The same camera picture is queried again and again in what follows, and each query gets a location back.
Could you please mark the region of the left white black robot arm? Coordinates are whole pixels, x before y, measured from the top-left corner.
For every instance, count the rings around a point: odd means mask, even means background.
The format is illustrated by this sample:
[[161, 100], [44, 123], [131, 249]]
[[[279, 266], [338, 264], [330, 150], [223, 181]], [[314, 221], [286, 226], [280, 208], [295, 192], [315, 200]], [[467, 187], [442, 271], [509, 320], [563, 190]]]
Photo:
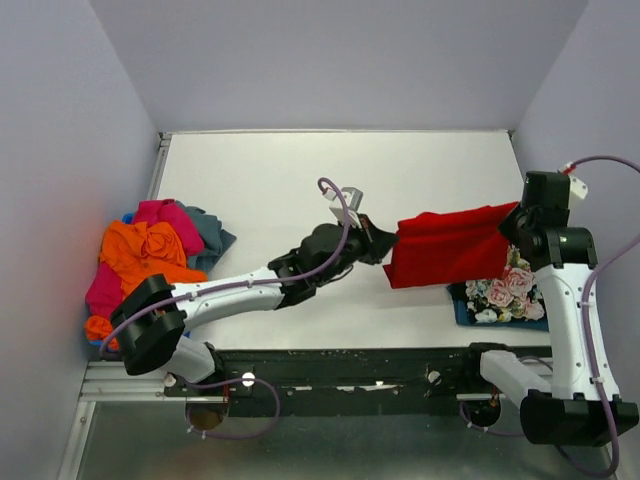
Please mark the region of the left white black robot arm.
[[110, 318], [125, 370], [130, 376], [164, 370], [197, 393], [212, 394], [221, 385], [221, 362], [211, 342], [191, 339], [193, 330], [243, 313], [296, 306], [356, 263], [381, 264], [398, 240], [360, 214], [349, 227], [315, 227], [287, 254], [232, 279], [171, 284], [162, 274], [152, 275]]

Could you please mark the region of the red t shirt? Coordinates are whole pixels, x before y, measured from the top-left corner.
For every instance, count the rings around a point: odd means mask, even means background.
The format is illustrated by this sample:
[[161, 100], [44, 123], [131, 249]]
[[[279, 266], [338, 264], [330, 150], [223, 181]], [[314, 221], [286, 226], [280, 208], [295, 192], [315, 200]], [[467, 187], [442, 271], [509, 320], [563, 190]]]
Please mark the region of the red t shirt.
[[424, 212], [398, 222], [398, 242], [384, 272], [393, 289], [497, 278], [509, 242], [500, 223], [515, 202], [452, 212]]

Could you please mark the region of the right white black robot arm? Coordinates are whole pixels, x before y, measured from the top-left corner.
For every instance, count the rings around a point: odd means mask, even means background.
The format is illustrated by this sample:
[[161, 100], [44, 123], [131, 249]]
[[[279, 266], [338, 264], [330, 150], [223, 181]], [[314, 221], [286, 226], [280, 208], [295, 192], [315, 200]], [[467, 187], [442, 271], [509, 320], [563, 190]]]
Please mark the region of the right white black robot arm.
[[549, 324], [552, 376], [545, 379], [501, 344], [471, 345], [475, 358], [460, 367], [469, 390], [489, 385], [519, 410], [533, 444], [601, 447], [639, 422], [636, 404], [620, 397], [604, 348], [593, 274], [591, 233], [571, 227], [570, 198], [578, 183], [558, 172], [532, 171], [521, 201], [500, 233], [530, 263]]

